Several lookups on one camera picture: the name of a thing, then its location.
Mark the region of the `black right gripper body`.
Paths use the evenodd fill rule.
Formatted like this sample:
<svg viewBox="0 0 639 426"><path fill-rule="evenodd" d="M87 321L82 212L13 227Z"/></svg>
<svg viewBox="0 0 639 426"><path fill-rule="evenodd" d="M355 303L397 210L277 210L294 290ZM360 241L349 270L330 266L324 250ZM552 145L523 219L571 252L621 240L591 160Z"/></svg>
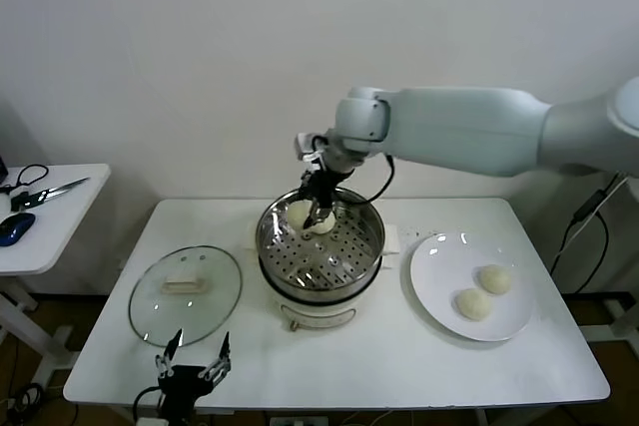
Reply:
<svg viewBox="0 0 639 426"><path fill-rule="evenodd" d="M315 170L305 172L302 183L307 183L311 190L311 201L318 201L321 207L332 206L332 195L335 188L349 178L349 174L331 170Z"/></svg>

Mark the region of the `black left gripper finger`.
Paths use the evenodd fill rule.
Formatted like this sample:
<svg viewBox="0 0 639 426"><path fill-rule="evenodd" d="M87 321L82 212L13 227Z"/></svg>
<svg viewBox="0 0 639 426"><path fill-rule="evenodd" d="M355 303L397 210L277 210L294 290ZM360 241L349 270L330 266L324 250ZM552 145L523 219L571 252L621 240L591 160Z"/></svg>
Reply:
<svg viewBox="0 0 639 426"><path fill-rule="evenodd" d="M183 340L183 329L179 329L175 336L167 343L164 353L155 357L156 368L159 377L174 375L173 358Z"/></svg>
<svg viewBox="0 0 639 426"><path fill-rule="evenodd" d="M218 358L199 373L199 378L218 386L231 371L230 333L227 332Z"/></svg>

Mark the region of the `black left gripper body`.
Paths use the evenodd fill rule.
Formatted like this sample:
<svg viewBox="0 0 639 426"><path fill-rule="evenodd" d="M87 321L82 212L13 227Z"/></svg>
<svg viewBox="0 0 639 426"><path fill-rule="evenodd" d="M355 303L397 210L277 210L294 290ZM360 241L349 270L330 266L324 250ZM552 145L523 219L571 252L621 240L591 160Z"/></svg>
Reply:
<svg viewBox="0 0 639 426"><path fill-rule="evenodd" d="M159 379L164 400L160 417L167 421L190 421L197 400L210 393L210 382L200 373L203 366L175 366L173 375Z"/></svg>

